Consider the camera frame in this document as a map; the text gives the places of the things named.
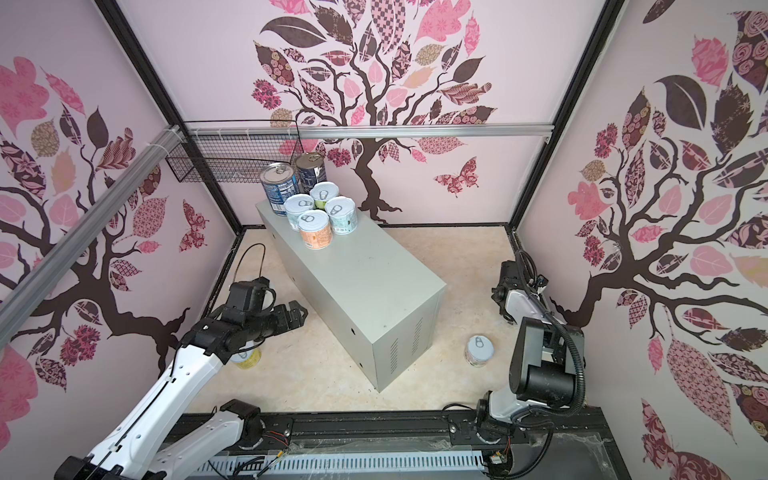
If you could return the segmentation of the yellow label small can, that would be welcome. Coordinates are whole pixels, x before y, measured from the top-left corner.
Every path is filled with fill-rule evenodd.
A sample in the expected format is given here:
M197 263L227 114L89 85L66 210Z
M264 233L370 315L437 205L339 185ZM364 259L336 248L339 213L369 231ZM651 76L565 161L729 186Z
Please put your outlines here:
M234 363L239 369L247 370L255 367L261 359L261 351L259 349L251 349L247 352L237 353L230 358L230 361Z

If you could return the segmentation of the orange label small can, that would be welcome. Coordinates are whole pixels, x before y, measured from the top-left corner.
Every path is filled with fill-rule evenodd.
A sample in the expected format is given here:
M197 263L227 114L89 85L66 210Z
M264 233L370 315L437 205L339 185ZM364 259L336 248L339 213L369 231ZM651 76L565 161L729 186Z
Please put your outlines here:
M328 247L333 240L333 231L328 214L324 210L308 210L297 221L305 246L311 250Z

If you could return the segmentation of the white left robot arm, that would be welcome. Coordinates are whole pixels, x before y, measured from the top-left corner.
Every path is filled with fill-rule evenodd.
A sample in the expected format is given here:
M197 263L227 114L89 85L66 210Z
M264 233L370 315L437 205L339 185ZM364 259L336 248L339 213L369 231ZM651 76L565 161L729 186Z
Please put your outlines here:
M229 447L258 446L265 431L261 411L239 400L170 446L164 441L228 362L304 325L305 307L276 299L264 277L232 284L227 301L184 335L170 366L126 418L85 457L68 457L55 478L185 479Z

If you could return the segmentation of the dark blue tall can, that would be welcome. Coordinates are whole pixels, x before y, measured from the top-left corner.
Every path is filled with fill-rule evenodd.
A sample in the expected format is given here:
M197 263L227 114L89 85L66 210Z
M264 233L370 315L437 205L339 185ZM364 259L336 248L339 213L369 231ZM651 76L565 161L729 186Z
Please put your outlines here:
M317 152L307 152L295 161L298 181L304 193L308 193L316 184L327 180L324 157Z

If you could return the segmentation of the pink floral small can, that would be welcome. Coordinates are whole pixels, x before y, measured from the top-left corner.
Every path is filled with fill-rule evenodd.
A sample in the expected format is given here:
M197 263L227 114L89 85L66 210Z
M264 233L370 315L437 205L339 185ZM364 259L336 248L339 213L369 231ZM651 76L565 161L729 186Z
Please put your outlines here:
M465 347L465 359L473 367L482 367L494 356L495 347L485 335L471 336Z

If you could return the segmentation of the light green small can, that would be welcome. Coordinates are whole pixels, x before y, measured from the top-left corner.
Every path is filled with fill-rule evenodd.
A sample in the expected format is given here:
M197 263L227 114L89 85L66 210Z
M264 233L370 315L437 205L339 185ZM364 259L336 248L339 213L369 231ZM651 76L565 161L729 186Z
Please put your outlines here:
M317 209L324 210L328 201L336 198L340 193L339 187L329 181L315 184L309 192Z

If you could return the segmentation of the blue white label can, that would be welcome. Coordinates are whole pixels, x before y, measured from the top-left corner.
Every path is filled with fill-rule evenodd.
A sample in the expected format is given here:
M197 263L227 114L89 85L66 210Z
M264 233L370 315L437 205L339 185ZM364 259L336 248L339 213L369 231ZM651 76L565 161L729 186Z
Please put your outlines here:
M276 162L265 167L260 174L267 200L276 215L285 216L285 204L300 193L296 172L289 163Z

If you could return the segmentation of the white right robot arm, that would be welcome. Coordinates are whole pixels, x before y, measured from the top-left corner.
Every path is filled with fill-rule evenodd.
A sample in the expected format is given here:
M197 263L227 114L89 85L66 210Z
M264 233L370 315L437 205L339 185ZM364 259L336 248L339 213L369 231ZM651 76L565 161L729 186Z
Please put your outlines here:
M545 304L547 285L523 249L501 265L492 299L518 330L507 386L487 392L477 404L475 427L486 442L517 431L552 429L585 405L584 335Z

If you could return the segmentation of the teal label small can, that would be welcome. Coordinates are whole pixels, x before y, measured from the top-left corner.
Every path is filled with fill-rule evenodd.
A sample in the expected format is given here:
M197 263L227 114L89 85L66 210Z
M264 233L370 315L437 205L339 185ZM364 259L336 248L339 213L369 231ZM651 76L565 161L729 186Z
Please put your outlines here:
M291 228L299 230L299 218L307 211L315 208L315 201L309 194L292 195L284 202L284 210Z

